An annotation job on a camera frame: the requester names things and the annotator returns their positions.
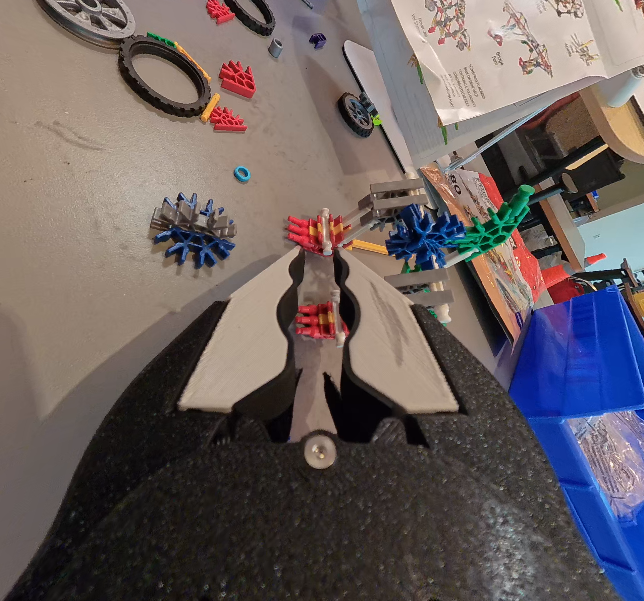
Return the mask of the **plain blue plastic bin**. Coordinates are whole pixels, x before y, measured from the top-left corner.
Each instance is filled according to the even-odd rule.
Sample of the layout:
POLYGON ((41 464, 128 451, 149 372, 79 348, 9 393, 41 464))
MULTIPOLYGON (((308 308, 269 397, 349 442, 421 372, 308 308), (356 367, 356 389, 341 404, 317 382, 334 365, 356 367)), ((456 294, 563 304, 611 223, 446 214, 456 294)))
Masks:
POLYGON ((620 521, 568 424, 643 410, 643 335, 617 288, 534 312, 509 390, 559 480, 600 568, 624 600, 643 599, 643 510, 620 521))

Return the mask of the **blue snowflake connector pair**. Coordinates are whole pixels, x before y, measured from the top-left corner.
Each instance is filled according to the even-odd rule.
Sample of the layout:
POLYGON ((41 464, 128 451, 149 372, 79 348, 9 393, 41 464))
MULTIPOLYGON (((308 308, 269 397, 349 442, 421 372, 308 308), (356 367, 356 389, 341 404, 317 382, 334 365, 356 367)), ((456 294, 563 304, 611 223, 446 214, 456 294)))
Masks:
MULTIPOLYGON (((173 203, 177 202, 177 197, 175 200, 172 200, 170 197, 169 199, 173 203)), ((206 203, 202 204, 199 201, 198 203, 200 204, 200 210, 205 208, 206 203)), ((169 243, 169 246, 165 250, 165 256, 173 257, 178 266, 184 264, 188 256, 192 255, 195 269, 200 269, 204 266, 213 267, 219 261, 224 261, 229 258, 236 246, 234 242, 235 237, 232 239, 220 239, 208 235, 204 231, 204 226, 205 219, 200 215, 194 228, 183 229, 176 225, 164 232, 150 229, 155 232, 152 242, 153 244, 169 243)))

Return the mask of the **model instruction booklet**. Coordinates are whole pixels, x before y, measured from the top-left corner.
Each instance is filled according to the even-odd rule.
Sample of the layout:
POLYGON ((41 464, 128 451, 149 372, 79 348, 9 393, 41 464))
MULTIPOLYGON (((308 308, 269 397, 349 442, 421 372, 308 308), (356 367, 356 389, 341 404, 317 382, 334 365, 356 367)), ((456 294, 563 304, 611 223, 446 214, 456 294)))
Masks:
POLYGON ((358 0, 414 166, 606 77, 583 0, 358 0))

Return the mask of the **small black rubber tire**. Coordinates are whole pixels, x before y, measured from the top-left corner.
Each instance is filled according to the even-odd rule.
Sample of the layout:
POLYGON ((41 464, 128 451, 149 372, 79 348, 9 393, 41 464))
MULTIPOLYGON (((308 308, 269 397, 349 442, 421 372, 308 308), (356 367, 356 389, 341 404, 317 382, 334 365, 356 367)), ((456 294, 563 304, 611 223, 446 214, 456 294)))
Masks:
POLYGON ((257 35, 268 37, 276 26, 276 21, 272 10, 265 0, 249 0, 262 16, 262 20, 251 15, 237 0, 223 0, 230 7, 236 18, 248 29, 257 35))

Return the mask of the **white booklet stand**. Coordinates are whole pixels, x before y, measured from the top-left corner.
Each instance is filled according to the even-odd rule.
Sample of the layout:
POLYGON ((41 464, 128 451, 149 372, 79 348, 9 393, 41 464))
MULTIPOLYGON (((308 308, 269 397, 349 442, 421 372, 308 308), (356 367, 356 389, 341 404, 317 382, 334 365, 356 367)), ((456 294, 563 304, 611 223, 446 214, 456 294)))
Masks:
MULTIPOLYGON (((345 41, 342 46, 342 53, 346 63, 350 67, 350 70, 358 83, 361 93, 364 93, 369 97, 370 101, 374 104, 377 112, 380 115, 381 130, 384 133, 390 148, 395 154, 397 161, 402 169, 403 175, 407 179, 415 179, 419 177, 420 167, 416 166, 410 150, 405 141, 405 136, 398 124, 397 118, 393 111, 393 106, 391 104, 391 99, 386 90, 382 75, 380 73, 375 55, 372 50, 369 50, 362 45, 359 45, 353 41, 345 41)), ((455 162, 452 162, 451 153, 455 151, 454 146, 447 145, 447 168, 450 165, 455 165, 456 167, 463 167, 467 163, 481 156, 484 151, 497 144, 500 140, 505 138, 507 135, 513 133, 520 126, 526 124, 530 119, 534 118, 542 109, 533 111, 527 116, 524 116, 518 120, 515 120, 511 124, 507 125, 503 130, 498 134, 493 136, 492 139, 487 141, 484 145, 478 146, 475 150, 469 154, 469 158, 466 156, 461 156, 455 159, 455 161, 461 161, 459 165, 455 165, 455 162)))

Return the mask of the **grey clip connector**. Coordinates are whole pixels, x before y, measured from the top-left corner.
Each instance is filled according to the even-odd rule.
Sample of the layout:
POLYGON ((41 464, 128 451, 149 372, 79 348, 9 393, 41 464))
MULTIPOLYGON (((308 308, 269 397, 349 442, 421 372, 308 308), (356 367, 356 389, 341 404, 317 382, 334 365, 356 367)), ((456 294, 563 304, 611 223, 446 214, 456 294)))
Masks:
POLYGON ((161 206, 155 208, 149 227, 152 230, 164 232, 175 227, 177 219, 178 209, 176 203, 173 203, 168 197, 165 197, 161 206))
POLYGON ((197 194, 188 197, 180 192, 176 202, 175 224, 183 229, 194 228, 200 216, 200 204, 197 194))
POLYGON ((225 209, 215 207, 213 199, 210 199, 200 215, 205 219, 205 233, 217 238, 232 239, 236 236, 237 225, 224 213, 225 209))

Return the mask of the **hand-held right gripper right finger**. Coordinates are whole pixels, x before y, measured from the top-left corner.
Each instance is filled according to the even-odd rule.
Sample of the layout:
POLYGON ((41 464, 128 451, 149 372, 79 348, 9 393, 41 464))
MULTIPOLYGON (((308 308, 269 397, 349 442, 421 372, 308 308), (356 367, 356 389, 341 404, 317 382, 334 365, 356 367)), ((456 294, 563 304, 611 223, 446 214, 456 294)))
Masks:
POLYGON ((334 253, 340 315, 349 335, 334 425, 348 443, 370 443, 392 422, 405 444, 427 444, 418 416, 460 404, 413 310, 414 304, 345 250, 334 253))

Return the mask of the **toy kit plastic bag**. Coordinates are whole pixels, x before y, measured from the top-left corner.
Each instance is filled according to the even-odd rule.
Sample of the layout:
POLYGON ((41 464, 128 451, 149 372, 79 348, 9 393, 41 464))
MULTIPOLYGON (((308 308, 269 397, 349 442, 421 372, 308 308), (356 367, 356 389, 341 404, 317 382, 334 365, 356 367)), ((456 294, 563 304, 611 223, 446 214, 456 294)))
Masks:
MULTIPOLYGON (((472 219, 484 224, 488 210, 504 202, 495 180, 487 174, 457 169, 444 173, 437 166, 419 169, 429 183, 439 214, 456 216, 466 227, 472 219)), ((504 243, 475 259, 463 262, 477 280, 487 302, 511 344, 520 337, 535 302, 545 291, 537 259, 527 249, 518 230, 504 243)))

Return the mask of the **small black toy wheel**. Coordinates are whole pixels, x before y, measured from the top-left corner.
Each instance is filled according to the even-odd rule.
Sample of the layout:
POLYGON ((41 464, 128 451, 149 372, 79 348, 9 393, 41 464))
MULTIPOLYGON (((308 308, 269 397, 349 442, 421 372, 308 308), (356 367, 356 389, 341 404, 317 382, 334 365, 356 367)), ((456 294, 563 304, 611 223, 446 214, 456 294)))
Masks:
POLYGON ((374 118, 360 99, 343 93, 337 101, 337 108, 347 127, 359 138, 368 138, 374 130, 374 118))

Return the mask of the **large white instruction sheet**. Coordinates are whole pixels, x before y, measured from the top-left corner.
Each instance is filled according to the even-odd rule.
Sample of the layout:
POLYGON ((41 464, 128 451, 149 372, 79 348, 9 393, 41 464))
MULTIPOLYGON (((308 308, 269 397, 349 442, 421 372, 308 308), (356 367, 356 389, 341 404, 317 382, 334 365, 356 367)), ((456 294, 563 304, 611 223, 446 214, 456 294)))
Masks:
POLYGON ((605 70, 612 78, 643 64, 643 0, 582 0, 605 70))

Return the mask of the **clear plastic bag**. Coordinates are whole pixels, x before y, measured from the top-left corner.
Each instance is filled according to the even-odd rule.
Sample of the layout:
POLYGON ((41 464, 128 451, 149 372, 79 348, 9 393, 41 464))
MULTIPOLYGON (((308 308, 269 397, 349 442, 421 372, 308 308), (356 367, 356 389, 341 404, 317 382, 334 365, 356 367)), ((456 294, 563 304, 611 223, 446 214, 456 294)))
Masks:
POLYGON ((643 410, 573 418, 568 424, 613 514, 634 522, 643 510, 643 410))

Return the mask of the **wide red fan connector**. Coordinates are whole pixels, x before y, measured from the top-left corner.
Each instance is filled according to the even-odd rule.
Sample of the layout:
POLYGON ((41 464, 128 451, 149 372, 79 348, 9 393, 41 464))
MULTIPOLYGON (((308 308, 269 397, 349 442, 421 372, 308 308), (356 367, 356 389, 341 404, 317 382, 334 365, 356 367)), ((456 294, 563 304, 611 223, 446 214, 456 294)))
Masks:
POLYGON ((251 99, 256 92, 253 71, 250 66, 244 68, 241 62, 233 62, 221 65, 218 74, 221 80, 221 89, 235 93, 243 98, 251 99))

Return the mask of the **small white clip holder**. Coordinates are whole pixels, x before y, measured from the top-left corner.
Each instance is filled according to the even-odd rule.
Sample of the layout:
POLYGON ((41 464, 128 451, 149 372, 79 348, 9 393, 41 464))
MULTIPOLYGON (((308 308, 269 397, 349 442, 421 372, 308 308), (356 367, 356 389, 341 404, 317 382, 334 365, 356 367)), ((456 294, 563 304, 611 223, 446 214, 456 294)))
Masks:
POLYGON ((606 92, 606 104, 609 107, 617 108, 625 105, 643 84, 643 65, 619 74, 609 80, 611 91, 606 92))

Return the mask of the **large black rubber tire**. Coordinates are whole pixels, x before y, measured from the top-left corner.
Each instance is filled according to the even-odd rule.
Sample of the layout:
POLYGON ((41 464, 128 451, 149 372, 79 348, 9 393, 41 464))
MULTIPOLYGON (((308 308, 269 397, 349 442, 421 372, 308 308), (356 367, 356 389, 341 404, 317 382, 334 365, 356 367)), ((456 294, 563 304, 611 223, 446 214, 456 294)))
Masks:
POLYGON ((211 88, 195 65, 177 50, 143 35, 135 35, 123 40, 118 54, 118 68, 126 84, 150 106, 180 118, 199 116, 211 98, 211 88), (192 82, 198 98, 191 104, 180 103, 166 98, 149 86, 137 73, 133 58, 151 55, 170 63, 181 70, 192 82))

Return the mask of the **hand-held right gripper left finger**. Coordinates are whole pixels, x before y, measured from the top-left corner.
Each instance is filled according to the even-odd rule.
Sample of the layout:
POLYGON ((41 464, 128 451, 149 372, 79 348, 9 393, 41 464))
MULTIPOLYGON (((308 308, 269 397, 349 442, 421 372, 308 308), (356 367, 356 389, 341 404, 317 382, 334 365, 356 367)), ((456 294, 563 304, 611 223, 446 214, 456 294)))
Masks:
POLYGON ((276 443, 290 439, 299 374, 289 329, 298 312, 305 252, 294 248, 232 292, 178 399, 179 411, 252 420, 276 443))

